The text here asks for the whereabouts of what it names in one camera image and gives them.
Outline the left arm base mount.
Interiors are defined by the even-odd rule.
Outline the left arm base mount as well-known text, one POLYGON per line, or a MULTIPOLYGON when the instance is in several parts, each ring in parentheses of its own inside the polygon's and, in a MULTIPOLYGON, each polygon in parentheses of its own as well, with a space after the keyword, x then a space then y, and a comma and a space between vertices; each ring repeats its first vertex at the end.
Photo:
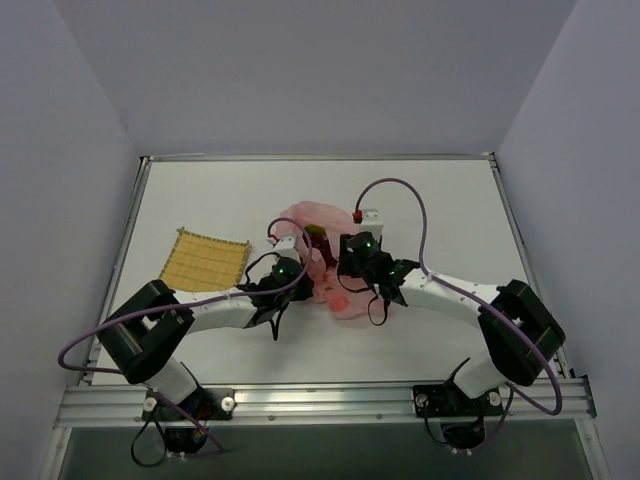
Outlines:
POLYGON ((166 395, 148 389, 142 407, 143 424, 130 444, 130 457, 142 468, 159 467, 172 457, 187 459, 217 457, 231 450, 222 445, 210 427, 210 420, 230 420, 216 398, 203 387, 174 403, 166 395), (143 460, 136 453, 136 443, 151 426, 160 440, 160 456, 156 460, 143 460))

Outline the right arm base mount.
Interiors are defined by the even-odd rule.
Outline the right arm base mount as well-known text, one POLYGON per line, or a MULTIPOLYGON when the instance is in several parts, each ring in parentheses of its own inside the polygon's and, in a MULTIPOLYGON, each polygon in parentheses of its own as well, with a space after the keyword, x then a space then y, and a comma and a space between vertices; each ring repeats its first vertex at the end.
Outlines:
POLYGON ((503 403, 497 388, 471 399, 449 382, 414 385, 412 395, 415 414, 424 421, 430 439, 467 456, 495 439, 513 400, 503 403))

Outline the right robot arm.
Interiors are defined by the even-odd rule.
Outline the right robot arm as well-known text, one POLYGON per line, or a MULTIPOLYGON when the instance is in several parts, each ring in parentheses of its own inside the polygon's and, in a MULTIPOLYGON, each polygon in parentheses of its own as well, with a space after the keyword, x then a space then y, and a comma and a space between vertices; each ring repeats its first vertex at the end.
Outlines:
POLYGON ((426 308, 478 328, 485 350, 463 362, 444 388, 444 400, 464 413, 504 383, 530 386, 564 344, 566 335, 531 287, 503 286, 427 274, 416 261, 394 259, 370 232, 340 236, 338 274, 359 278, 390 304, 426 308))

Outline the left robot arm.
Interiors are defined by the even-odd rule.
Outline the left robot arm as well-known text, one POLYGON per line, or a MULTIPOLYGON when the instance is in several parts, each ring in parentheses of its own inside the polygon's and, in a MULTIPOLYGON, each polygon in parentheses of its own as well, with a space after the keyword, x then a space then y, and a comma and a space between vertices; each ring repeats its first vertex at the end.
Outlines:
POLYGON ((221 328, 249 329, 264 323, 278 335, 290 302, 313 295, 313 281, 299 260, 281 257, 268 275, 226 292, 173 290, 160 280, 141 287, 103 322, 97 337, 128 383, 166 398, 179 419, 194 417, 202 405, 199 384, 173 353, 191 333, 221 328))

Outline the pink plastic bag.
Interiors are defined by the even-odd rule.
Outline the pink plastic bag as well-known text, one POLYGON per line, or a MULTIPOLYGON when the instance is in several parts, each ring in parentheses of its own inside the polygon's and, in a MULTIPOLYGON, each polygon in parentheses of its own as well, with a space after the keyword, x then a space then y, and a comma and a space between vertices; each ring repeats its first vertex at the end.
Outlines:
POLYGON ((340 320, 348 320, 367 313, 383 317, 383 301, 375 300, 374 294, 366 292, 354 293, 366 287, 361 279, 336 275, 339 259, 340 236, 355 234, 357 225, 352 217, 343 209, 318 202, 301 201, 292 204, 281 212, 281 217, 291 218, 304 228, 317 225, 325 229, 323 237, 311 237, 311 262, 308 275, 314 283, 312 301, 324 304, 331 314, 340 320))

